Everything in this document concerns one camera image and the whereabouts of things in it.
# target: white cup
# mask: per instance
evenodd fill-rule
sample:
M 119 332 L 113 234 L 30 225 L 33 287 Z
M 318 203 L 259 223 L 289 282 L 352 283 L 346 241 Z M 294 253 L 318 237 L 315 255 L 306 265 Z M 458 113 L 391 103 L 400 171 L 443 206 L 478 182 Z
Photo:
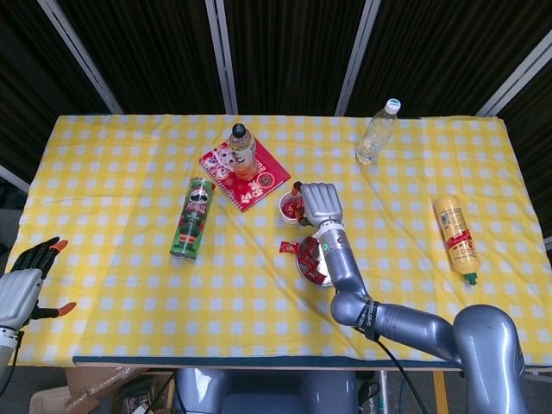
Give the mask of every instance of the white cup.
M 287 223 L 287 224 L 290 224 L 290 225 L 297 224 L 297 222 L 298 222 L 297 218 L 290 218 L 290 217 L 286 216 L 284 214 L 284 211 L 282 210 L 282 208 L 284 207 L 285 203 L 287 203 L 290 200 L 297 199 L 297 198 L 298 198 L 298 195 L 293 196 L 292 192 L 289 191 L 286 194 L 284 194 L 282 196 L 282 198 L 279 200 L 279 213 L 282 216 L 282 219 L 284 220 L 284 222 Z

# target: yellow checkered tablecloth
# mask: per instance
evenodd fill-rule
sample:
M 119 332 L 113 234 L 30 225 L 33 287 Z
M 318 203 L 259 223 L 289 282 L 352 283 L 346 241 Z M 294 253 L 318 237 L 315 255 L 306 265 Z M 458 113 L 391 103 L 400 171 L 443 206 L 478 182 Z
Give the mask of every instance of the yellow checkered tablecloth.
M 552 277 L 504 124 L 497 118 L 402 120 L 379 163 L 354 148 L 367 119 L 302 116 L 61 116 L 30 188 L 10 263 L 60 235 L 70 244 L 41 306 L 78 307 L 32 322 L 29 364 L 74 355 L 346 355 L 386 359 L 329 314 L 332 289 L 302 279 L 279 243 L 310 231 L 277 209 L 291 182 L 334 183 L 374 298 L 452 321 L 469 304 L 515 320 L 526 362 L 552 364 Z M 246 213 L 217 189 L 194 264 L 168 253 L 199 157 L 244 122 L 292 180 Z M 432 200 L 456 193 L 481 258 L 479 284 L 451 270 Z M 401 359 L 434 357 L 388 343 Z

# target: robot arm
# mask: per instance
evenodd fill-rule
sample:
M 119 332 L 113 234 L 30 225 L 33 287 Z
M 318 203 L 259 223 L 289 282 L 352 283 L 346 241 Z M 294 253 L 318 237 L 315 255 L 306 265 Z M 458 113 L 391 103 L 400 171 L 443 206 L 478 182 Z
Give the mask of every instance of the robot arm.
M 384 336 L 461 367 L 466 374 L 469 413 L 528 413 L 521 393 L 524 359 L 513 321 L 493 306 L 461 310 L 454 325 L 443 318 L 373 300 L 364 286 L 341 220 L 337 191 L 329 184 L 302 184 L 307 219 L 336 288 L 331 315 L 367 339 Z
M 42 284 L 55 256 L 67 245 L 59 237 L 23 252 L 9 273 L 0 277 L 0 379 L 14 350 L 21 344 L 20 329 L 31 319 L 61 317 L 75 307 L 71 302 L 59 309 L 39 308 Z

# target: plastic bottle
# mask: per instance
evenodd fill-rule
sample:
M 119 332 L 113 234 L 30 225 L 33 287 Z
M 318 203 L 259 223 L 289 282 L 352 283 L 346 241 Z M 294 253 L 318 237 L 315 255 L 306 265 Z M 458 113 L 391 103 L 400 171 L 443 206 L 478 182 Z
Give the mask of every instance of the plastic bottle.
M 400 110 L 398 99 L 389 99 L 386 107 L 373 116 L 361 143 L 356 148 L 356 159 L 362 164 L 375 162 L 381 150 L 391 138 L 397 112 Z
M 444 234 L 453 268 L 475 285 L 480 261 L 474 241 L 467 229 L 457 196 L 441 196 L 435 201 L 437 219 Z
M 228 145 L 235 160 L 234 173 L 239 179 L 249 181 L 257 175 L 255 138 L 242 123 L 232 127 Z

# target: yellow squeeze bottle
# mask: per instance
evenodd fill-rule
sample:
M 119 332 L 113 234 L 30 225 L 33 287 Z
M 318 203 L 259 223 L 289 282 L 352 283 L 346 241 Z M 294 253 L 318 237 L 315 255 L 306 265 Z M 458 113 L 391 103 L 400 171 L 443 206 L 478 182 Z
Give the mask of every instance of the yellow squeeze bottle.
M 475 285 L 480 261 L 475 253 L 474 241 L 467 229 L 458 197 L 439 197 L 435 201 L 435 210 L 453 268 L 463 274 L 470 285 Z

